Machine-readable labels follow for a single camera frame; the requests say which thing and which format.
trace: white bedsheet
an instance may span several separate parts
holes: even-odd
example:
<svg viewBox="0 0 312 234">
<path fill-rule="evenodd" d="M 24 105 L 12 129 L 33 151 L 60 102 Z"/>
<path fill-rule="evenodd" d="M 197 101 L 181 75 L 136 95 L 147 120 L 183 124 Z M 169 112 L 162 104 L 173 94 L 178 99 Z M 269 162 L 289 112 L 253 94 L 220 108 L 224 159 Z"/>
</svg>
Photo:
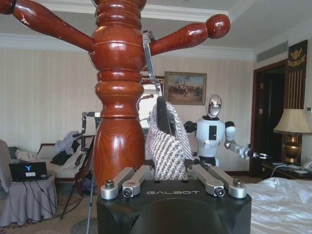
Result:
<svg viewBox="0 0 312 234">
<path fill-rule="evenodd" d="M 246 186 L 251 234 L 312 234 L 312 181 L 270 178 Z"/>
</svg>

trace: air vent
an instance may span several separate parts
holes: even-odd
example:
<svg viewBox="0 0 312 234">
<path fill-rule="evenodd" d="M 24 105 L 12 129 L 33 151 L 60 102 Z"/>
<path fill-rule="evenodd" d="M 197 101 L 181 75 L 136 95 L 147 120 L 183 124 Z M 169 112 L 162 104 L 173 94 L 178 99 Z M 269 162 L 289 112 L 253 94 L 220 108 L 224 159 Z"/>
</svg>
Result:
<svg viewBox="0 0 312 234">
<path fill-rule="evenodd" d="M 272 58 L 273 56 L 282 54 L 286 51 L 288 51 L 288 41 L 258 54 L 257 62 L 261 62 L 266 59 Z"/>
</svg>

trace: framed painting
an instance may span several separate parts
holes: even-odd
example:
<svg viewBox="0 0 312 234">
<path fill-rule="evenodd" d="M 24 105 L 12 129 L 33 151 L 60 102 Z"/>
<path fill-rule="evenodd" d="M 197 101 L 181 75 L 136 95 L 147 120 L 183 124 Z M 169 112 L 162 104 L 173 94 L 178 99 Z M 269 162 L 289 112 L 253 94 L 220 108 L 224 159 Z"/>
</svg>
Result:
<svg viewBox="0 0 312 234">
<path fill-rule="evenodd" d="M 164 96 L 178 105 L 205 105 L 207 74 L 165 72 Z"/>
</svg>

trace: turned wooden post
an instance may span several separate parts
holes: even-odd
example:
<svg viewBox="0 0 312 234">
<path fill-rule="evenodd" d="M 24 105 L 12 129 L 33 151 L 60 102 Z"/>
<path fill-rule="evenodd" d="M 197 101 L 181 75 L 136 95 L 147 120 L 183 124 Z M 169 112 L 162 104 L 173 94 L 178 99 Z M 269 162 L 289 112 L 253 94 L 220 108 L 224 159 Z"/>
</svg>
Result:
<svg viewBox="0 0 312 234">
<path fill-rule="evenodd" d="M 13 14 L 25 26 L 67 41 L 89 52 L 96 69 L 95 93 L 103 103 L 94 145 L 94 170 L 100 187 L 124 167 L 144 162 L 144 135 L 137 102 L 143 94 L 140 71 L 145 67 L 141 10 L 146 0 L 95 0 L 97 29 L 91 37 L 31 0 L 1 0 L 0 13 Z M 215 15 L 190 24 L 150 44 L 152 55 L 196 46 L 230 30 L 229 18 Z"/>
</svg>

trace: floor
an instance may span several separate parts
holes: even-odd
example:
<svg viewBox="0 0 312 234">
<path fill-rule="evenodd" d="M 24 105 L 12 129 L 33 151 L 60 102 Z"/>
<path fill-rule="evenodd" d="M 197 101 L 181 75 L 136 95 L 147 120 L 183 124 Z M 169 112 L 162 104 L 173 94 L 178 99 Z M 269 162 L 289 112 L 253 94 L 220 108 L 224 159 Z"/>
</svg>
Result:
<svg viewBox="0 0 312 234">
<path fill-rule="evenodd" d="M 241 180 L 243 183 L 257 183 L 261 178 L 253 178 L 249 176 L 234 176 L 235 179 Z M 69 196 L 72 184 L 58 183 L 56 184 L 58 193 L 58 215 L 61 214 L 66 200 Z M 96 202 L 97 196 L 94 196 L 93 204 Z M 0 212 L 6 199 L 6 193 L 0 186 Z M 79 195 L 74 192 L 71 205 L 68 210 L 73 208 L 80 201 Z M 0 228 L 0 234 L 85 234 L 86 222 L 88 217 L 89 196 L 85 196 L 79 206 L 72 212 L 65 215 L 63 220 L 55 217 L 44 220 L 39 223 L 28 223 L 22 227 L 10 225 L 8 228 Z M 96 206 L 92 207 L 91 234 L 97 234 Z"/>
</svg>

